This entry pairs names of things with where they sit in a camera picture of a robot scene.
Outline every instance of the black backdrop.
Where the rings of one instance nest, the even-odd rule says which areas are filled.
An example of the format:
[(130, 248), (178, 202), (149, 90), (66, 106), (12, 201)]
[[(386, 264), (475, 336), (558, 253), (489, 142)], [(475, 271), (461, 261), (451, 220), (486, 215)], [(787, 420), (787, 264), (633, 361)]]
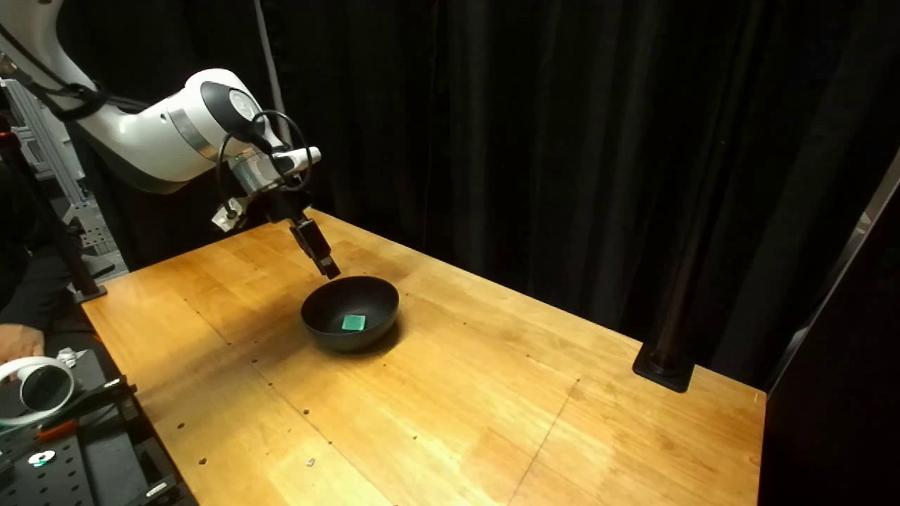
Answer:
[[(890, 0), (265, 9), (288, 113), (326, 153), (319, 208), (641, 340), (676, 320), (694, 361), (755, 386), (897, 149)], [(63, 38), (122, 95), (208, 66), (270, 94), (250, 0), (71, 0)], [(208, 177), (111, 187), (136, 264), (216, 239)]]

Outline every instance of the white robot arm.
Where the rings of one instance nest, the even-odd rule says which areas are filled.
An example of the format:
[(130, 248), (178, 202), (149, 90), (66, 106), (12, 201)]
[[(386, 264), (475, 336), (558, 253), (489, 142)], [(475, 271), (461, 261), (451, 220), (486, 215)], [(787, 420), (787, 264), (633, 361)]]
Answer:
[[(232, 70), (199, 70), (175, 95), (125, 113), (66, 53), (57, 38), (63, 0), (0, 0), (0, 76), (24, 81), (63, 122), (81, 126), (122, 158), (119, 177), (142, 192), (173, 195), (204, 173), (229, 164), (247, 201), (303, 177), (315, 147), (288, 149), (254, 94)], [(232, 232), (239, 208), (215, 220)], [(339, 277), (319, 229), (292, 217), (292, 234), (322, 274)]]

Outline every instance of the green object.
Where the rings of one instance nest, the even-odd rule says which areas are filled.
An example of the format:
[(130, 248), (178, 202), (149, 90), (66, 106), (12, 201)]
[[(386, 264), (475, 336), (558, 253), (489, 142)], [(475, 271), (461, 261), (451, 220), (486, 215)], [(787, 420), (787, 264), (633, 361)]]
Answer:
[(367, 316), (358, 316), (358, 312), (343, 316), (340, 330), (343, 331), (367, 331)]

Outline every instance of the black pan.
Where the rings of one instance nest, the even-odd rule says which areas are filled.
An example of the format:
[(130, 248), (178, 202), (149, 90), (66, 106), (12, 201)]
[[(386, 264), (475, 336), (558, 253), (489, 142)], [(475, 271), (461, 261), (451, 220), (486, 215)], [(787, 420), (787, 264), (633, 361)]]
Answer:
[(301, 307), (309, 336), (330, 352), (364, 352), (398, 323), (393, 285), (371, 277), (319, 286)]

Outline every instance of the wooden tabletop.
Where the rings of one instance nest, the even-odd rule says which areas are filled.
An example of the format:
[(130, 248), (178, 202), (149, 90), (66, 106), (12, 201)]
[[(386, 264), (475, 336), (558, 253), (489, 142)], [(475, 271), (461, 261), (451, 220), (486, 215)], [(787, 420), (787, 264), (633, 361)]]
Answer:
[(199, 504), (756, 504), (765, 393), (312, 215), (347, 277), (399, 289), (399, 340), (322, 352), (323, 285), (285, 223), (84, 303)]

